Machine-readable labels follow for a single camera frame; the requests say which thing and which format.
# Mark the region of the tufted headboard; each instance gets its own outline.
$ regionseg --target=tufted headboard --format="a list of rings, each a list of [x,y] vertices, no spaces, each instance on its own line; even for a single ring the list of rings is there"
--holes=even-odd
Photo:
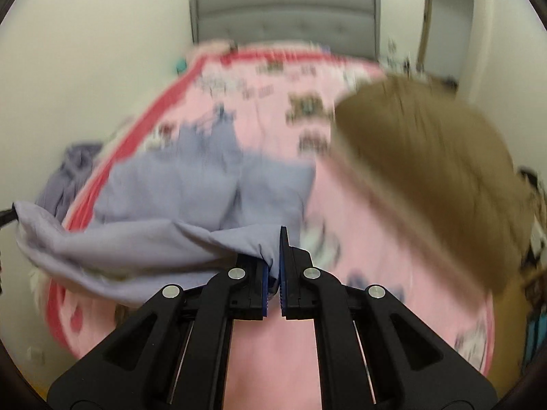
[[[376,61],[380,0],[190,0],[194,43],[308,40]]]

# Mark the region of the pink comforter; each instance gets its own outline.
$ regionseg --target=pink comforter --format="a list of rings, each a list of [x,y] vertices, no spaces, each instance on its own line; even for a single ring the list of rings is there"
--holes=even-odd
[[[441,271],[374,197],[358,190],[328,157],[329,116],[335,101],[351,91],[356,80],[382,75],[374,64],[325,53],[248,51],[202,57],[97,168],[65,226],[86,227],[116,161],[169,141],[183,122],[207,124],[215,105],[223,103],[235,114],[244,148],[279,159],[316,159],[317,176],[301,241],[314,264],[355,287],[384,285],[486,373],[493,351],[490,299],[454,273]],[[299,117],[299,106],[314,115]],[[115,306],[51,282],[46,316],[56,338],[81,357],[114,329]],[[236,322],[224,408],[320,409],[313,323],[282,319],[277,297],[270,301],[264,322]]]

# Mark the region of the bed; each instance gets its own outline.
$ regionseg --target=bed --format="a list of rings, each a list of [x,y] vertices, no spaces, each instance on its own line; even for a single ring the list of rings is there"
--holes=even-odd
[[[314,264],[357,288],[385,285],[486,374],[493,353],[491,300],[439,270],[433,256],[328,156],[335,102],[358,81],[383,77],[376,63],[380,0],[190,0],[190,11],[196,44],[229,38],[239,50],[203,55],[143,113],[94,171],[64,226],[87,227],[113,165],[145,152],[150,137],[163,134],[169,141],[181,124],[210,120],[220,104],[236,112],[244,149],[314,160],[300,239]],[[313,45],[276,43],[286,40]],[[262,44],[244,46],[254,42]],[[300,122],[295,94],[311,97],[315,107],[320,101],[320,114]],[[45,285],[46,321],[56,339],[82,357],[113,330],[124,301],[113,283],[82,289],[76,278],[49,274],[56,280]],[[313,323],[282,320],[275,297],[265,322],[237,322],[224,408],[321,408]]]

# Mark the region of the teal object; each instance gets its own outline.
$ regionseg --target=teal object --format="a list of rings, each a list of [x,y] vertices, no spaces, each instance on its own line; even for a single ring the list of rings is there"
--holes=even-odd
[[[526,327],[526,347],[524,348],[524,360],[522,371],[532,362],[535,354],[541,348],[547,338],[547,312],[543,310],[539,315],[533,314],[528,318]]]
[[[177,61],[178,75],[185,73],[187,69],[188,69],[188,63],[186,63],[186,60],[184,58],[181,58],[179,61]]]

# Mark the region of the silver screw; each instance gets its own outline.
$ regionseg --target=silver screw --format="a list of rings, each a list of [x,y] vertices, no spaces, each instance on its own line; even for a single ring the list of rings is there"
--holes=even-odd
[[[230,279],[243,279],[245,277],[245,270],[243,268],[232,268],[228,271]]]
[[[369,294],[375,299],[381,299],[386,295],[386,290],[379,285],[373,285],[369,288]]]
[[[173,297],[177,297],[180,292],[181,289],[177,285],[168,285],[163,289],[162,294],[163,297],[172,299]]]
[[[317,268],[306,268],[304,270],[304,277],[307,279],[317,279],[319,276],[321,276],[321,271]]]

